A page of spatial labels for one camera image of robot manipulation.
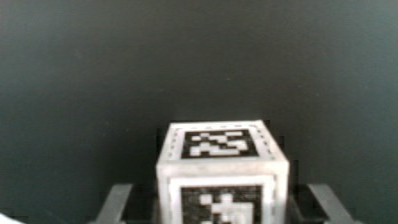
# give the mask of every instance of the cube front face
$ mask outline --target cube front face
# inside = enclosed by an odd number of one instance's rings
[[[282,224],[286,181],[261,121],[170,125],[158,160],[163,224]]]

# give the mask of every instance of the metal bracket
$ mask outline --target metal bracket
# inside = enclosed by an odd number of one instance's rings
[[[121,215],[128,202],[128,196],[133,189],[131,184],[115,184],[103,203],[101,212],[96,221],[90,224],[124,224]]]

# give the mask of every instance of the black wall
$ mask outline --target black wall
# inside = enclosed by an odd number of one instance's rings
[[[394,0],[0,1],[0,212],[26,223],[83,223],[112,183],[151,184],[170,120],[257,118],[298,181],[396,223],[396,113]]]

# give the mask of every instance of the cube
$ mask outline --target cube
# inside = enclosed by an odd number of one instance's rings
[[[282,224],[288,166],[261,120],[172,123],[156,164],[161,224]]]

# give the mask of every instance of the cube top face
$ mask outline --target cube top face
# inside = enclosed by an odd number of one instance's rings
[[[263,121],[170,124],[161,161],[206,159],[282,159]]]

